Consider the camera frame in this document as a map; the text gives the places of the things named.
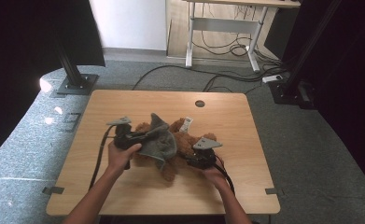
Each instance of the black cable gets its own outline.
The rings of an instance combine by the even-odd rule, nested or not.
[[[233,92],[231,89],[227,88],[227,87],[211,87],[210,89],[208,89],[208,91],[211,91],[213,89],[226,89],[228,90],[229,92]]]
[[[245,82],[249,82],[249,81],[255,81],[258,78],[257,77],[253,77],[253,78],[247,78],[247,77],[233,77],[233,76],[228,76],[228,75],[224,75],[224,74],[220,74],[220,73],[214,73],[214,72],[206,72],[206,71],[201,71],[201,70],[194,70],[194,69],[189,69],[186,67],[181,67],[181,66],[177,66],[177,65],[162,65],[156,68],[153,68],[149,71],[147,71],[143,76],[141,76],[138,81],[135,83],[135,85],[133,86],[133,91],[135,90],[135,88],[138,86],[138,84],[147,76],[149,75],[151,72],[156,71],[158,69],[161,68],[165,68],[165,67],[174,67],[174,68],[179,68],[179,69],[184,69],[184,70],[189,70],[189,71],[193,71],[193,72],[198,72],[198,73],[204,73],[204,74],[209,74],[209,75],[215,75],[215,76],[219,76],[219,77],[229,77],[231,79],[234,80],[241,80],[241,81],[245,81]]]
[[[254,13],[252,14],[252,20],[254,20],[255,18],[255,12],[256,12],[256,7],[254,8]]]
[[[100,149],[98,150],[97,163],[95,164],[95,169],[94,169],[94,173],[92,174],[89,189],[92,188],[92,186],[95,183],[95,179],[97,178],[98,170],[100,169],[100,165],[101,165],[101,159],[103,158],[103,151],[104,151],[106,138],[108,138],[109,132],[113,127],[115,127],[115,125],[111,125],[104,133],[104,137],[103,137],[103,140],[101,141]]]
[[[245,75],[241,75],[241,74],[233,72],[233,71],[218,71],[218,73],[233,73],[239,77],[246,77]]]
[[[215,18],[214,14],[212,14],[212,12],[211,12],[211,6],[210,6],[210,4],[209,4],[209,3],[207,3],[207,4],[208,4],[208,11],[209,11],[209,14],[211,14],[211,16],[212,16],[213,18]]]
[[[250,89],[250,90],[248,90],[248,91],[244,92],[244,95],[247,95],[249,92],[254,91],[255,89],[257,89],[257,88],[259,88],[259,87],[261,87],[261,83],[259,84],[259,86],[254,87],[254,88],[252,88],[252,89]]]
[[[277,65],[280,65],[282,62],[281,60],[279,59],[275,59],[275,58],[272,58],[270,56],[267,56],[265,55],[264,53],[260,52],[259,50],[257,49],[254,49],[254,52],[257,54],[257,56],[264,62],[268,62],[268,63],[274,63],[274,64],[277,64]]]
[[[203,4],[203,8],[202,8],[202,17],[204,16],[204,6],[205,6],[205,4]],[[239,40],[239,39],[248,39],[248,40],[250,40],[251,38],[248,38],[248,37],[238,37],[238,35],[239,35],[239,34],[237,34],[237,37],[236,37],[236,38],[235,38],[235,39],[234,39],[231,43],[229,43],[229,44],[227,44],[227,45],[223,45],[223,46],[209,46],[209,45],[205,42],[205,39],[204,39],[204,32],[202,31],[202,40],[203,40],[204,44],[205,44],[208,48],[210,48],[210,49],[222,49],[222,48],[226,48],[226,47],[230,46],[229,51],[221,52],[221,53],[217,53],[217,52],[214,52],[214,51],[212,51],[212,50],[210,50],[210,49],[207,49],[206,47],[203,47],[203,46],[197,45],[197,44],[196,44],[196,43],[194,43],[193,41],[192,41],[192,44],[193,44],[194,46],[196,46],[197,48],[204,49],[204,50],[206,50],[206,51],[208,51],[208,52],[210,52],[210,53],[212,53],[212,54],[214,54],[214,55],[225,55],[225,54],[231,53],[231,54],[232,54],[232,55],[234,55],[234,56],[241,57],[241,56],[245,56],[245,55],[247,54],[247,52],[246,52],[246,45],[242,45],[242,44],[240,44],[240,43],[238,42],[238,40]],[[243,53],[236,53],[236,52],[234,52],[234,51],[235,51],[235,50],[237,50],[237,49],[242,49],[244,52],[243,52]]]
[[[275,64],[275,63],[266,63],[266,64],[263,64],[263,65],[261,66],[261,68],[262,68],[263,70],[266,70],[265,66],[272,66],[272,68],[274,68],[274,67],[281,68],[279,64]]]
[[[217,170],[219,170],[227,179],[229,186],[231,187],[232,193],[235,195],[235,191],[234,191],[234,184],[232,183],[232,179],[229,177],[228,173],[226,173],[226,170],[220,168],[220,166],[214,164],[214,167],[217,168]]]
[[[246,13],[248,12],[248,6],[246,6]],[[246,13],[244,13],[244,17],[243,17],[243,20],[246,19]],[[249,10],[249,13],[251,13],[251,10]]]
[[[238,81],[244,81],[244,82],[255,82],[255,81],[260,81],[263,77],[267,77],[269,75],[272,75],[273,73],[269,73],[270,71],[273,71],[275,69],[281,69],[281,71],[277,71],[276,73],[282,73],[282,72],[285,72],[286,70],[285,69],[282,69],[280,67],[274,67],[274,68],[270,68],[270,69],[267,69],[266,71],[264,71],[263,73],[259,74],[258,76],[256,77],[252,77],[252,78],[241,78],[241,77],[230,77],[230,76],[226,76],[227,78],[230,78],[230,79],[234,79],[234,80],[238,80]],[[212,77],[206,84],[206,86],[204,87],[203,91],[209,91],[209,89],[212,88],[212,85],[214,84],[215,82],[215,79],[217,79],[218,77],[223,77],[221,75],[216,75],[214,77]]]

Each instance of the brown teddy bear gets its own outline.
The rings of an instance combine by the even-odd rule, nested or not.
[[[186,157],[193,156],[193,145],[196,144],[202,137],[217,141],[217,137],[213,133],[207,133],[200,137],[191,136],[188,133],[180,132],[180,128],[184,124],[185,119],[181,118],[176,120],[170,125],[169,131],[173,134],[176,142],[176,154],[174,157],[168,159],[161,170],[161,176],[171,182],[175,179],[177,173],[177,167],[190,167],[186,162]],[[150,124],[143,122],[136,126],[135,131],[138,133],[148,132],[150,130]],[[150,157],[139,155],[135,153],[135,159],[150,159]]]

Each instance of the white desk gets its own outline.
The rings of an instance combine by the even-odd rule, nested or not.
[[[246,46],[249,61],[251,61],[254,72],[259,72],[258,62],[256,61],[256,54],[254,52],[255,46],[258,42],[261,27],[266,17],[268,7],[299,7],[299,2],[292,2],[290,0],[183,0],[190,2],[190,27],[189,27],[189,42],[186,52],[186,66],[192,65],[193,54],[193,30],[200,31],[214,31],[214,32],[229,32],[239,34],[252,34],[252,41],[249,46]],[[212,18],[195,18],[194,9],[196,3],[210,3],[210,4],[225,4],[225,5],[241,5],[241,6],[255,6],[263,7],[263,10],[258,21],[240,21],[240,20],[224,20]]]

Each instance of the wooden table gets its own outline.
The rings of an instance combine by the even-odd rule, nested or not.
[[[195,105],[204,101],[204,107]],[[248,214],[276,214],[274,184],[246,97],[242,93],[176,91],[94,91],[77,129],[56,187],[49,215],[67,215],[87,193],[108,121],[128,116],[135,127],[150,122],[150,113],[169,124],[190,117],[189,133],[215,133],[223,147],[214,148],[223,158],[235,186],[236,197]],[[98,176],[107,166],[107,151]],[[179,169],[173,183],[162,179],[153,162],[132,160],[132,168],[111,190],[101,215],[199,215],[224,214],[216,189],[190,168]]]
[[[214,31],[214,32],[228,32],[238,34],[252,34],[252,40],[249,46],[246,46],[247,55],[251,62],[254,72],[259,72],[260,68],[256,60],[256,54],[254,52],[255,46],[258,42],[261,27],[264,23],[264,18],[267,14],[268,7],[283,7],[293,8],[300,7],[298,1],[291,0],[183,0],[190,2],[190,27],[189,27],[189,42],[186,51],[186,66],[191,67],[192,55],[193,55],[193,31]],[[196,3],[209,3],[209,4],[224,4],[224,5],[239,5],[239,6],[254,6],[263,7],[260,19],[258,21],[241,21],[241,20],[224,20],[213,18],[195,18],[194,10]]]

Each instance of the human hand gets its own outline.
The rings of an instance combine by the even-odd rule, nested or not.
[[[223,167],[223,160],[217,156],[217,162],[216,165],[220,168]],[[203,170],[204,176],[214,184],[215,188],[219,189],[223,186],[228,186],[228,183],[226,181],[226,177],[221,173],[217,168],[214,166],[208,169]]]
[[[135,144],[132,147],[122,150],[115,146],[114,141],[108,144],[108,169],[116,177],[121,176],[124,172],[124,166],[133,158],[133,153],[141,148],[141,144]]]

